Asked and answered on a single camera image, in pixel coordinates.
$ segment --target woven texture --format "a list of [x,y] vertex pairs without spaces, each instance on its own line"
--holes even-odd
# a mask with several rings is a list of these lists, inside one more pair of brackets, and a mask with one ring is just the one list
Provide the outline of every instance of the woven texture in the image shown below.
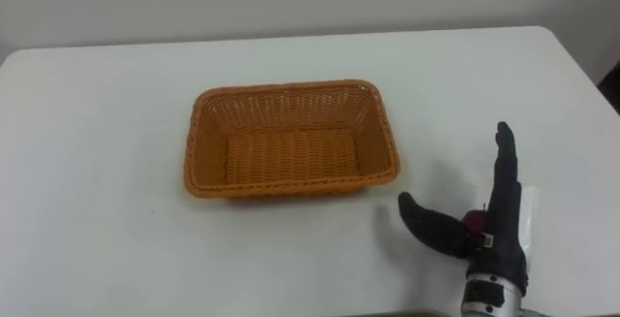
[[398,170],[377,88],[344,79],[204,92],[184,180],[204,198],[321,195],[385,183]]

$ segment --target robotic hand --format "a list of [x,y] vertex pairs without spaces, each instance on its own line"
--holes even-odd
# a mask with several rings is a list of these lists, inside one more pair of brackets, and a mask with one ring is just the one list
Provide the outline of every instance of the robotic hand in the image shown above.
[[423,208],[404,192],[398,196],[400,216],[426,246],[469,260],[462,316],[538,315],[521,310],[528,284],[526,258],[518,238],[521,184],[517,181],[514,135],[505,122],[497,125],[495,141],[498,155],[488,210],[471,210],[459,221]]

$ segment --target rectangular basket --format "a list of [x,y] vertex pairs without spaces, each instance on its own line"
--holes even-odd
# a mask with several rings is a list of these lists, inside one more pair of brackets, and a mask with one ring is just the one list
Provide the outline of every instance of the rectangular basket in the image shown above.
[[184,181],[197,197],[353,192],[398,171],[381,96],[364,80],[216,88],[194,104]]

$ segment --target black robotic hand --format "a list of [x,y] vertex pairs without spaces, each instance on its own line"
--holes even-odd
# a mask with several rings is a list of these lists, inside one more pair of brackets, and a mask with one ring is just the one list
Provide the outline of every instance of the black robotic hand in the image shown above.
[[[472,210],[463,220],[458,220],[423,208],[404,192],[398,196],[400,216],[409,231],[426,246],[469,259],[467,276],[482,273],[506,278],[525,296],[526,261],[518,240],[521,184],[517,181],[514,135],[505,122],[497,125],[495,141],[498,155],[488,210]],[[482,223],[472,226],[473,220]]]

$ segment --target table surface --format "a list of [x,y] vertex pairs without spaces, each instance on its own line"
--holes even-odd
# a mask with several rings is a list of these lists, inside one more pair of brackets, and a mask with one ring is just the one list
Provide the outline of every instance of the table surface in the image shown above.
[[[184,189],[204,90],[350,78],[382,92],[394,182],[276,205]],[[458,315],[466,264],[420,245],[395,199],[487,202],[499,120],[541,189],[524,305],[620,312],[620,120],[546,29],[19,51],[0,70],[1,314]]]

